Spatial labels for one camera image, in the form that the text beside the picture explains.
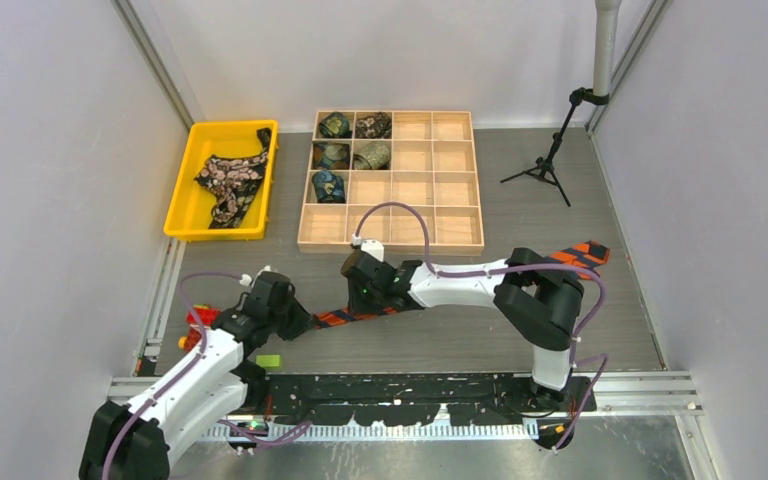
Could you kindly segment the orange navy striped tie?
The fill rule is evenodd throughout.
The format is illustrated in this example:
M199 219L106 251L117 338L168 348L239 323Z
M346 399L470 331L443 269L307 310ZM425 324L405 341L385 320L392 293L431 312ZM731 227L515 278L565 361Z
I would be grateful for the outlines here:
M495 288L504 281L518 288L536 285L542 280L575 283L594 281L604 300L605 287L597 268L609 261L611 249L589 240L542 257L535 252L518 248L507 260L481 265L436 265L423 260L405 261L399 268L405 270L403 279L409 289L411 309L423 310L441 305L493 305ZM348 306L317 313L316 326L330 328L350 322L367 320L384 314L353 314Z

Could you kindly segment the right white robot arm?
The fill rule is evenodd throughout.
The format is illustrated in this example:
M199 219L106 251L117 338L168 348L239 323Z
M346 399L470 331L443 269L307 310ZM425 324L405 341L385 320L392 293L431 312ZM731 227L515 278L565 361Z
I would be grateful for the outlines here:
M485 264L412 260L397 267L355 249L340 272L348 285L348 307L356 314L448 305L500 312L533 347L534 403L551 411L570 398L571 348L584 296L581 282L592 279L593 272L549 262L527 248Z

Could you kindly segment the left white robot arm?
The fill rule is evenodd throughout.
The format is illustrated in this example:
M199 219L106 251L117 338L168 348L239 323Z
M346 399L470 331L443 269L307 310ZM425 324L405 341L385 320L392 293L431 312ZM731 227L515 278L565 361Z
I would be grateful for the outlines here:
M270 268L243 277L238 302L158 381L123 404L108 400L92 418L81 479L167 479L185 453L228 414L258 412L269 396L264 368L249 355L271 335L292 340L315 318L295 297L291 280Z

